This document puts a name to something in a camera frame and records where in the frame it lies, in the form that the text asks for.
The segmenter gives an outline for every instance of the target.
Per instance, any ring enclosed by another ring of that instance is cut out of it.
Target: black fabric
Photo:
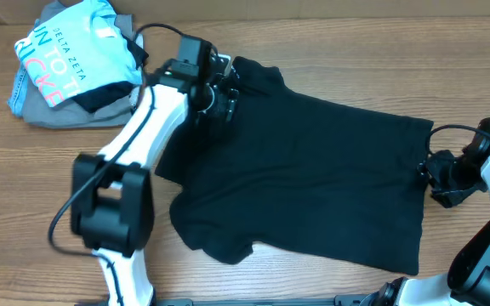
[[[236,58],[222,139],[190,116],[156,174],[183,185],[171,221],[191,249],[236,264],[253,241],[416,275],[432,122],[295,93],[276,67]]]
[[[149,57],[149,54],[143,50],[137,43],[132,42],[127,37],[124,37],[127,42],[128,51],[134,56],[136,69],[142,65]],[[116,100],[123,98],[134,89],[134,85],[130,82],[115,82],[105,86],[89,90],[85,93],[80,93],[73,97],[85,111],[94,113],[97,110],[108,106]]]

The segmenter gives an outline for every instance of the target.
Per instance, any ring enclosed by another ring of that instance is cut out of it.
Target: blue denim fabric
[[[33,27],[35,28],[36,26],[39,26],[39,20],[35,20],[35,25]],[[7,100],[10,111],[19,118],[22,117],[22,107],[24,107],[24,100],[26,99],[27,77],[29,77],[27,70],[24,65],[20,63],[20,67],[18,68],[18,71],[16,71],[16,76],[14,76],[13,92]]]

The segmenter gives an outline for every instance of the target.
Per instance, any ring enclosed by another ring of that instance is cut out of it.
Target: beige wall
[[[490,15],[490,0],[110,0],[138,22]],[[0,0],[0,24],[31,24],[51,0]],[[78,0],[62,0],[76,3]]]

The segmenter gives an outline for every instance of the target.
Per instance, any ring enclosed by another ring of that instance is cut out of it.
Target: black cloth
[[[143,65],[145,60],[149,57],[149,54],[137,43],[131,41],[127,37],[124,37],[124,39],[126,39],[128,51],[134,56],[136,63],[135,68],[137,69]],[[85,93],[80,93],[73,97],[73,99],[85,111],[94,113],[97,110],[110,105],[116,100],[129,95],[132,92],[132,89],[134,89],[134,85],[131,82],[115,82],[89,90]]]
[[[416,275],[432,122],[295,93],[237,57],[222,139],[190,116],[156,174],[183,185],[171,221],[191,249],[236,264],[253,241]]]

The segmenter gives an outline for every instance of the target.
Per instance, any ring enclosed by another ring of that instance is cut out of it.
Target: folded clothing
[[[48,105],[87,94],[98,105],[86,109],[95,111],[141,84],[138,64],[115,26],[116,17],[106,0],[84,0],[46,20],[14,45]]]
[[[295,93],[278,68],[241,57],[231,86],[224,137],[191,116],[156,169],[183,186],[170,216],[185,244],[228,264],[262,241],[416,275],[432,122]]]
[[[47,4],[39,19],[36,20],[35,26],[39,26],[64,9],[66,9],[66,6],[57,0]],[[115,26],[120,29],[125,38],[133,37],[132,15],[117,15]],[[138,38],[138,42],[142,45],[141,35]],[[137,49],[130,52],[132,52],[134,57],[138,57],[137,62],[143,61],[145,54],[142,54]],[[31,78],[28,77],[24,66],[20,64],[14,80],[13,93],[9,98],[8,104],[13,114],[23,117],[25,122],[40,127],[102,128],[126,124],[132,116],[132,109],[136,104],[136,99],[137,94],[126,95],[116,101],[111,101],[108,105],[92,113],[84,110],[73,98],[67,99],[55,107],[50,107],[31,81]]]

